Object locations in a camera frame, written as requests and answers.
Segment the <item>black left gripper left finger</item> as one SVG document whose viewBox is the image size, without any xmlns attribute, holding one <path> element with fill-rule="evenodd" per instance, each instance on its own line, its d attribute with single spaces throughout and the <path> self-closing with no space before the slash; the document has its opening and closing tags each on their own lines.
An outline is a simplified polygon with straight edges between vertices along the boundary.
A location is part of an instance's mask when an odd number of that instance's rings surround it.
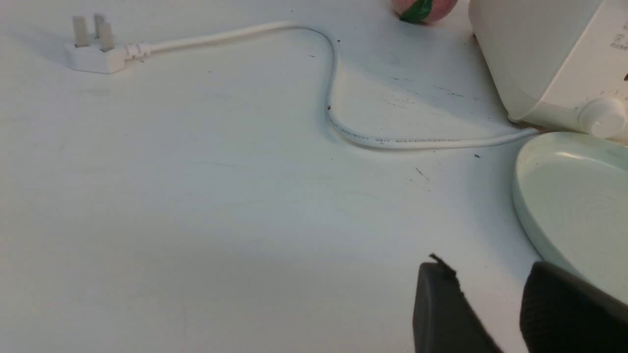
<svg viewBox="0 0 628 353">
<path fill-rule="evenodd" d="M 435 254 L 421 263 L 413 312 L 416 353 L 500 353 L 469 304 L 457 271 Z"/>
</svg>

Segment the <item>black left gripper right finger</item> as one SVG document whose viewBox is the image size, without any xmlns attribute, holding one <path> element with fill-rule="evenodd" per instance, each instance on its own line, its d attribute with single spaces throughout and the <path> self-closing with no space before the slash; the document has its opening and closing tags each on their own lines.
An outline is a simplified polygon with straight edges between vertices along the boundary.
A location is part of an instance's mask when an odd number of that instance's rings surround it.
<svg viewBox="0 0 628 353">
<path fill-rule="evenodd" d="M 537 261 L 524 286 L 520 330 L 530 353 L 625 353 L 628 307 L 561 267 Z"/>
</svg>

